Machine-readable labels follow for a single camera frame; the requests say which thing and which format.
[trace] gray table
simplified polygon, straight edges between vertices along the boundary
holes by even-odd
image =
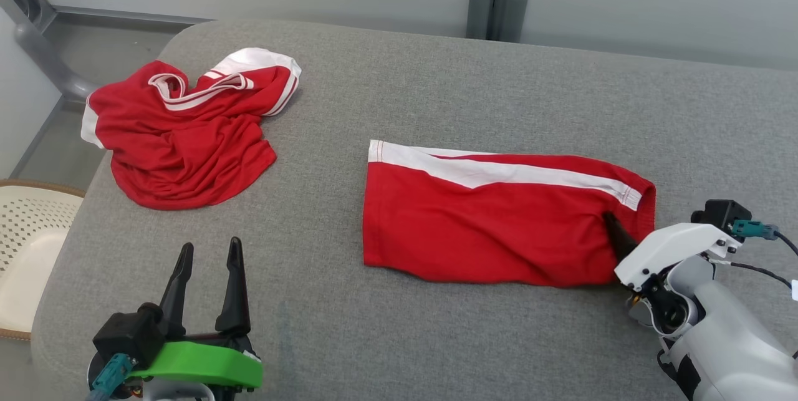
[[[128,200],[108,157],[94,177],[34,327],[37,370],[64,399],[85,396],[97,328],[157,302],[187,240],[185,324],[211,331],[233,235],[265,365],[249,399],[682,399],[623,290],[430,284],[364,267],[372,138],[608,160],[655,182],[658,227],[728,197],[798,238],[796,74],[285,21],[191,27],[161,58],[196,78],[251,46],[303,73],[288,108],[262,123],[279,158],[247,191],[166,213]],[[738,259],[798,276],[778,243],[752,240]],[[798,304],[782,285],[719,271],[798,348]]]

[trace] black plastic part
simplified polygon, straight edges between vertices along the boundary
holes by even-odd
[[[701,376],[693,365],[693,359],[689,355],[681,358],[679,369],[676,371],[676,384],[681,392],[687,397],[687,401],[693,401],[698,384],[701,383]]]
[[[156,320],[160,316],[160,308],[151,302],[134,314],[113,314],[92,339],[100,358],[108,362],[116,353],[124,353],[136,359],[136,368],[148,368],[166,342]]]
[[[171,341],[186,335],[186,328],[183,327],[183,305],[186,299],[186,284],[191,279],[193,265],[194,245],[187,242],[180,250],[175,269],[172,270],[166,290],[160,299],[164,320],[161,329]]]
[[[194,342],[194,344],[210,345],[211,347],[230,348],[236,350],[237,352],[248,352],[253,356],[259,357],[252,349],[252,342],[248,336],[231,337],[222,336],[219,333],[212,332],[208,334],[192,334],[190,336],[185,336],[183,341]]]
[[[223,336],[241,337],[250,332],[247,277],[241,239],[230,239],[228,253],[228,291],[224,294],[222,313],[216,318],[216,330]]]
[[[746,239],[734,235],[735,220],[750,219],[751,212],[734,200],[706,200],[704,210],[694,211],[690,216],[691,223],[715,225],[738,242],[745,242]]]
[[[209,389],[213,393],[216,401],[233,401],[236,399],[236,389],[234,387],[222,387],[218,385],[209,385]]]
[[[687,303],[681,296],[668,291],[659,275],[651,275],[643,283],[640,294],[651,304],[656,326],[666,334],[674,332],[687,319]]]
[[[621,221],[618,220],[615,214],[606,211],[606,213],[602,214],[602,217],[604,218],[604,225],[607,226],[607,234],[610,237],[610,245],[612,245],[612,250],[615,252],[615,258],[618,259],[618,262],[621,262],[632,253],[638,243],[635,239],[632,239],[632,236],[621,225]]]
[[[664,355],[664,350],[659,350],[656,353],[656,363],[659,364],[660,369],[664,372],[670,379],[673,379],[676,382],[676,367],[673,364],[662,362],[662,355]]]

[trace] white chair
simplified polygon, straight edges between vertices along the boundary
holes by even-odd
[[[0,180],[0,337],[31,339],[39,299],[84,194]]]

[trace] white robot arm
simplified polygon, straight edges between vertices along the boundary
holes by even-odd
[[[731,200],[710,202],[738,207]],[[739,217],[721,211],[704,216],[712,223],[654,231],[631,249],[615,274],[632,291],[633,304],[648,308],[662,344],[658,362],[689,401],[796,401],[798,367],[792,354],[714,280],[710,255],[726,257],[744,240],[732,230]],[[615,240],[613,245],[618,250]]]

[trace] red shirt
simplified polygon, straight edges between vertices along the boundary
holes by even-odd
[[[113,151],[114,179],[139,205],[216,205],[276,159],[260,119],[285,107],[301,72],[291,57],[241,49],[190,88],[179,69],[156,60],[91,94],[80,136]]]

